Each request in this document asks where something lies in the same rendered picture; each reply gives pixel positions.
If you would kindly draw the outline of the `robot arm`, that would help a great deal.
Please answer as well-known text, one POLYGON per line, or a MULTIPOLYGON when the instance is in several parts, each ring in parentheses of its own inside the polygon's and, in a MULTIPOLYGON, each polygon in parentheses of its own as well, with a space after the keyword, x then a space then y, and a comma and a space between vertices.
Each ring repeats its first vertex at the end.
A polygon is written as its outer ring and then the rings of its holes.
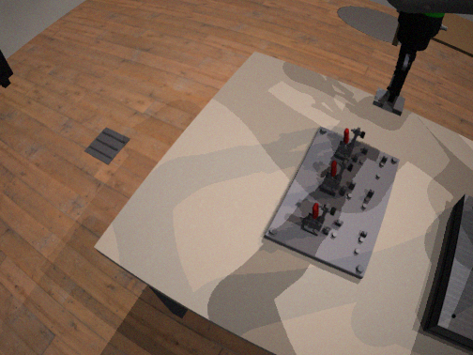
POLYGON ((397 8, 398 23, 404 30, 427 39, 435 37, 440 29, 447 31, 447 26, 442 24, 445 13, 473 15, 473 0, 387 1, 397 8))

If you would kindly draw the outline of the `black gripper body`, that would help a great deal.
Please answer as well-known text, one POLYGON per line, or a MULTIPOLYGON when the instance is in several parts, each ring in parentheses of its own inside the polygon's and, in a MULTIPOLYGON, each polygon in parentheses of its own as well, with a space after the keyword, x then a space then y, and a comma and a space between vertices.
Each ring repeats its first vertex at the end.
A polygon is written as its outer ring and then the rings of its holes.
POLYGON ((397 33, 397 39, 405 46, 401 61, 404 62, 406 54, 410 54, 408 64, 410 63, 415 51, 424 51, 430 42, 430 39, 414 36, 405 31, 401 26, 397 33))

